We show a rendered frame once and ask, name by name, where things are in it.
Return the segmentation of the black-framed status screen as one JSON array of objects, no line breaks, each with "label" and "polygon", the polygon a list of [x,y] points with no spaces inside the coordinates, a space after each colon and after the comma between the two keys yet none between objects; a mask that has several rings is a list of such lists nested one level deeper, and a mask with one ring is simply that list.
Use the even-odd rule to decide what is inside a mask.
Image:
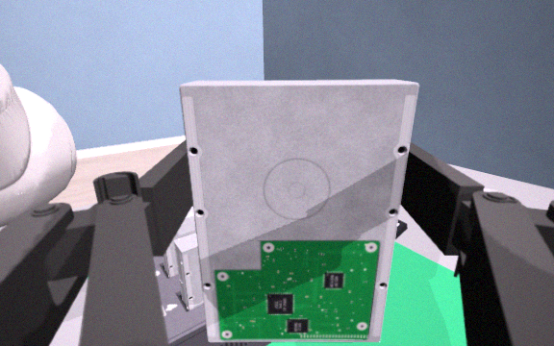
[{"label": "black-framed status screen", "polygon": [[407,229],[408,229],[407,223],[405,223],[405,222],[398,219],[395,239],[397,239],[399,236],[401,236]]}]

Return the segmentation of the green flat mat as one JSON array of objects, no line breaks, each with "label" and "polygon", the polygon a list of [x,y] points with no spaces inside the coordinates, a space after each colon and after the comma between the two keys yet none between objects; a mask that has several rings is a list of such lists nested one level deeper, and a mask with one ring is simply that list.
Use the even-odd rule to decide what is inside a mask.
[{"label": "green flat mat", "polygon": [[380,342],[271,342],[267,346],[466,346],[460,278],[395,242]]}]

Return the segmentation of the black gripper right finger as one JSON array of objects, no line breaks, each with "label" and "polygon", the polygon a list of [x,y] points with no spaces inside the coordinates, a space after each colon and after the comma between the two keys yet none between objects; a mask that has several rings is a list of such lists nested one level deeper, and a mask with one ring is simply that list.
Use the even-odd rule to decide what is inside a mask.
[{"label": "black gripper right finger", "polygon": [[554,200],[527,208],[410,143],[400,205],[458,256],[466,346],[554,346]]}]

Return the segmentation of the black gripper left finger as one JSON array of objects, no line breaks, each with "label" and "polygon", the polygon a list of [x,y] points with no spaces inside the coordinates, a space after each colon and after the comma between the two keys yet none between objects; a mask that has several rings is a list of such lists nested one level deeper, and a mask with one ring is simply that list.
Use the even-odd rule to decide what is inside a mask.
[{"label": "black gripper left finger", "polygon": [[40,204],[0,230],[0,346],[49,346],[87,277],[78,346],[169,346],[153,257],[193,206],[186,140],[92,182],[89,209]]}]

